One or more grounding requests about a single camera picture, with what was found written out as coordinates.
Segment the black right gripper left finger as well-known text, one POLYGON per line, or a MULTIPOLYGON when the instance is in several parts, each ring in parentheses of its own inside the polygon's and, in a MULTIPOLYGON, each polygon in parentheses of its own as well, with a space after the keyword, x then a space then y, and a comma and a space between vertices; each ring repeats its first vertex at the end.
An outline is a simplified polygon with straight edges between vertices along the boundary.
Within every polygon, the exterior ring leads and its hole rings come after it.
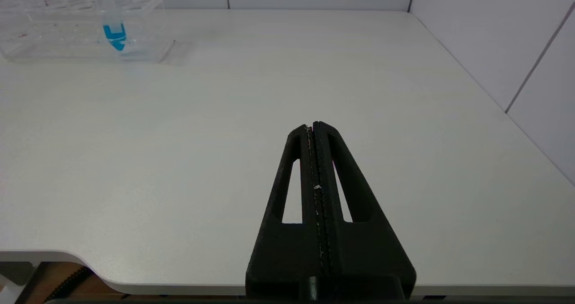
POLYGON ((310 128, 301 125, 287 137, 246 271, 246 296, 251 300, 318 300, 323 262, 309 133, 310 128), (285 223, 285 204, 295 162, 300 163, 297 187, 301 193, 302 222, 285 223))

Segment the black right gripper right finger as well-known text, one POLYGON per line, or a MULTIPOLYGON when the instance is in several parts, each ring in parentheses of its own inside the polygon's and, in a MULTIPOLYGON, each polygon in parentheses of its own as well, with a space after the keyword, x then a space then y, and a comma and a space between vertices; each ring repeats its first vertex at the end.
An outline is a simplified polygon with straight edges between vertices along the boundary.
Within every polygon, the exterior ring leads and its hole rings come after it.
POLYGON ((328 267, 319 300, 403 301, 415 269, 341 134, 314 122, 328 267))

